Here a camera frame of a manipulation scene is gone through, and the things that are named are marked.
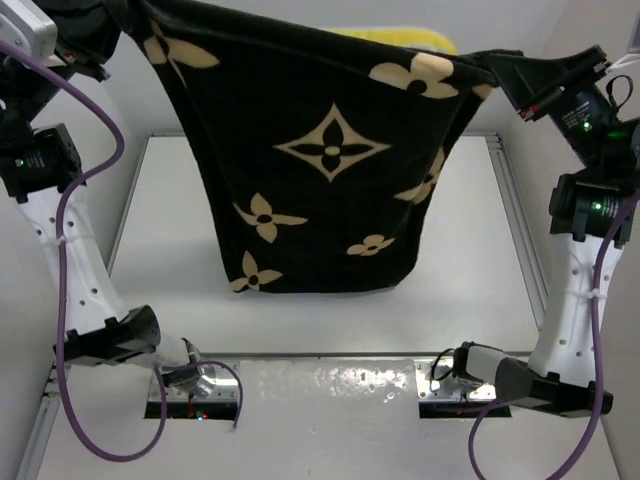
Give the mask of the white pillow with yellow edge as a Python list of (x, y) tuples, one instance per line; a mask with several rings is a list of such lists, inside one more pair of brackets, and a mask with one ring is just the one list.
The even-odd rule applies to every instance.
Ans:
[(329, 28), (328, 32), (399, 47), (425, 49), (452, 55), (458, 53), (452, 40), (439, 32), (424, 28)]

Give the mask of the black pillowcase with beige pattern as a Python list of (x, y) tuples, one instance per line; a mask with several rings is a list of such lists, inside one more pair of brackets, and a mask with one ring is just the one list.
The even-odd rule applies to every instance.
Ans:
[(184, 128), (232, 290), (392, 288), (454, 144), (496, 87), (482, 52), (385, 45), (198, 1), (131, 37)]

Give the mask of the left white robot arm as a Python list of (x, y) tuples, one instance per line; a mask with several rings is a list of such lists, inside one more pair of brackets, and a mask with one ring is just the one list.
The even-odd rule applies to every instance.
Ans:
[[(150, 306), (126, 306), (96, 243), (87, 181), (122, 157), (125, 140), (115, 121), (69, 81), (76, 73), (106, 79), (103, 54), (74, 52), (64, 34), (54, 14), (35, 1), (1, 4), (1, 179), (36, 233), (56, 283), (56, 364), (132, 364), (156, 371), (161, 387), (186, 391), (201, 375), (196, 348), (163, 333)], [(115, 140), (114, 153), (90, 170), (64, 124), (32, 125), (59, 91), (93, 113)]]

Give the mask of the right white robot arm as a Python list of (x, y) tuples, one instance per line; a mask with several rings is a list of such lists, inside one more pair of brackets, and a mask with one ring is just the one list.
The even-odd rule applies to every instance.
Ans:
[(620, 119), (612, 88), (598, 87), (616, 78), (597, 46), (559, 59), (490, 50), (482, 60), (521, 118), (549, 117), (582, 167), (562, 175), (551, 194), (557, 264), (530, 357), (466, 342), (450, 351), (448, 371), (430, 370), (421, 409), (436, 418), (474, 416), (484, 402), (471, 394), (491, 386), (497, 408), (565, 418), (606, 415), (613, 396), (604, 387), (599, 333), (609, 282), (632, 233), (639, 122)]

